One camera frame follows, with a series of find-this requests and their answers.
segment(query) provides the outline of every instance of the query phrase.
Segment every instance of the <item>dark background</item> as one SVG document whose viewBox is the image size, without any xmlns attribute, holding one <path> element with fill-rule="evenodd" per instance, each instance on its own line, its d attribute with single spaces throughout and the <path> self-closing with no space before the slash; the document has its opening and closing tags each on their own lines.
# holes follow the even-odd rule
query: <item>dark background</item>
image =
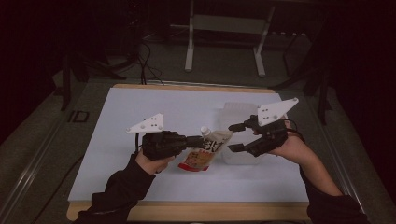
<svg viewBox="0 0 396 224">
<path fill-rule="evenodd" d="M 150 24 L 163 29 L 165 34 L 167 29 L 163 25 L 168 22 L 188 23 L 189 1 L 149 2 L 152 4 Z M 393 134 L 396 6 L 393 2 L 349 2 L 353 7 L 336 13 L 327 26 L 327 43 L 333 40 L 337 43 L 333 47 L 337 60 L 331 85 L 336 88 L 340 103 L 395 202 L 392 172 L 396 161 Z M 2 143 L 55 90 L 51 77 L 59 71 L 61 59 L 70 49 L 66 43 L 73 40 L 72 46 L 89 52 L 103 43 L 90 40 L 98 30 L 89 13 L 85 13 L 89 9 L 82 1 L 7 0 L 2 1 L 0 8 Z M 254 4 L 246 6 L 246 14 L 244 10 L 238 13 L 260 16 Z"/>
</svg>

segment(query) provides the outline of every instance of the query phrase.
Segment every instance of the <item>cable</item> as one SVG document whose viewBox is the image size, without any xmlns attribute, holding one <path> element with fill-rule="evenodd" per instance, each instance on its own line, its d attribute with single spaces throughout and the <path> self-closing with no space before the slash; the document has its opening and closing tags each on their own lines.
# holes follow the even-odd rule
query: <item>cable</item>
<svg viewBox="0 0 396 224">
<path fill-rule="evenodd" d="M 62 178 L 61 182 L 59 183 L 58 187 L 55 189 L 55 191 L 53 191 L 52 195 L 49 197 L 49 199 L 47 200 L 47 202 L 44 204 L 44 206 L 41 208 L 40 212 L 37 214 L 37 216 L 35 216 L 35 219 L 31 222 L 31 224 L 35 224 L 38 219 L 41 217 L 41 215 L 43 214 L 43 212 L 46 210 L 46 208 L 48 207 L 48 205 L 50 204 L 50 202 L 52 201 L 52 199 L 55 197 L 55 194 L 58 192 L 58 190 L 61 188 L 62 184 L 64 183 L 64 181 L 66 180 L 66 178 L 69 176 L 70 172 L 73 171 L 73 169 L 77 166 L 77 164 L 82 160 L 82 158 L 84 158 L 84 156 L 81 156 L 80 158 L 78 158 L 73 165 L 69 168 L 69 170 L 66 172 L 66 174 L 64 175 L 64 177 Z"/>
<path fill-rule="evenodd" d="M 294 129 L 286 129 L 288 132 L 290 132 L 290 133 L 296 133 L 297 134 L 297 136 L 303 141 L 303 142 L 305 142 L 305 139 L 303 138 L 303 135 L 301 134 L 301 133 L 299 133 L 299 132 L 297 132 L 296 130 L 294 130 Z"/>
<path fill-rule="evenodd" d="M 149 78 L 149 79 L 157 79 L 157 80 L 159 80 L 159 81 L 161 82 L 161 84 L 163 84 L 163 86 L 165 85 L 165 84 L 163 83 L 163 81 L 160 79 L 160 76 L 163 75 L 163 72 L 162 72 L 162 71 L 160 71 L 160 70 L 157 69 L 157 68 L 151 67 L 151 66 L 149 66 L 149 65 L 148 65 L 148 70 L 150 71 L 150 73 L 151 73 L 152 75 L 154 75 L 154 78 Z M 155 73 L 154 73 L 152 70 L 157 70 L 160 74 L 157 76 L 157 75 L 155 75 Z"/>
<path fill-rule="evenodd" d="M 145 63 L 144 63 L 144 64 L 141 64 L 141 66 L 142 66 L 142 74 L 141 74 L 141 76 L 140 76 L 140 78 L 142 79 L 142 84 L 144 83 L 144 85 L 146 85 L 147 82 L 146 82 L 145 69 L 146 69 L 146 66 L 148 65 L 149 57 L 151 56 L 151 48 L 149 47 L 149 45 L 147 45 L 147 44 L 144 43 L 143 41 L 142 41 L 142 45 L 145 46 L 145 47 L 148 49 L 148 57 L 147 57 L 147 59 L 145 60 Z"/>
<path fill-rule="evenodd" d="M 137 155 L 139 152 L 139 133 L 134 136 L 134 154 Z"/>
<path fill-rule="evenodd" d="M 293 123 L 293 125 L 294 125 L 294 127 L 295 127 L 294 129 L 295 129 L 296 131 L 298 131 L 297 123 L 296 123 L 294 120 L 292 120 L 292 119 L 283 119 L 283 120 L 289 121 L 289 122 Z"/>
<path fill-rule="evenodd" d="M 145 75 L 145 65 L 140 60 L 140 56 L 137 58 L 137 60 L 139 60 L 140 66 L 142 68 L 142 71 L 140 73 L 140 84 L 146 85 L 147 81 L 146 81 L 146 75 Z"/>
</svg>

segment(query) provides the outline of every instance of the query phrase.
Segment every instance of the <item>black jacket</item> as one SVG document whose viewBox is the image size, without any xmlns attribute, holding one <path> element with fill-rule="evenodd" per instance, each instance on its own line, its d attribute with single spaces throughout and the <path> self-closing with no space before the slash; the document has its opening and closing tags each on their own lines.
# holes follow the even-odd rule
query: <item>black jacket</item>
<svg viewBox="0 0 396 224">
<path fill-rule="evenodd" d="M 301 172 L 309 199 L 307 214 L 315 224 L 367 224 L 367 216 L 350 196 L 333 197 L 312 186 Z M 154 175 L 131 157 L 127 167 L 112 175 L 105 192 L 92 195 L 92 206 L 78 213 L 75 224 L 124 224 L 137 201 L 145 198 Z"/>
</svg>

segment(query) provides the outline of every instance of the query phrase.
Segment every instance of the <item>hand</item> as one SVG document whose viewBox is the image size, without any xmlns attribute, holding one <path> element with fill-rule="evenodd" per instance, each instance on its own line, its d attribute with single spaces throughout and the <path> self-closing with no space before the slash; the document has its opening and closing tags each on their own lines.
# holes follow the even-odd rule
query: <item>hand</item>
<svg viewBox="0 0 396 224">
<path fill-rule="evenodd" d="M 285 123 L 290 128 L 290 123 L 287 120 Z M 268 153 L 299 164 L 308 180 L 322 192 L 332 196 L 343 195 L 315 152 L 296 133 L 288 133 L 288 135 L 288 139 L 281 147 Z"/>
<path fill-rule="evenodd" d="M 159 174 L 162 170 L 164 170 L 168 163 L 175 159 L 175 157 L 168 157 L 161 160 L 151 161 L 143 154 L 143 148 L 139 151 L 136 156 L 136 162 L 139 166 L 146 171 L 149 175 Z"/>
</svg>

